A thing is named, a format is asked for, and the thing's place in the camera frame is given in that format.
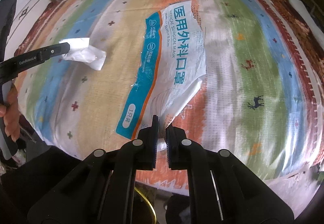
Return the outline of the person's left hand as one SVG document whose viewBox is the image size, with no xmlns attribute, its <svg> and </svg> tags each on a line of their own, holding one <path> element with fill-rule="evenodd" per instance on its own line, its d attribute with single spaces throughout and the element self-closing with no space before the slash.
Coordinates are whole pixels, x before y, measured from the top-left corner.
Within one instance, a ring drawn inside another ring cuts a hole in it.
<svg viewBox="0 0 324 224">
<path fill-rule="evenodd" d="M 16 142 L 20 137 L 18 92 L 14 85 L 8 93 L 6 105 L 1 105 L 1 118 L 4 121 L 5 134 Z"/>
</svg>

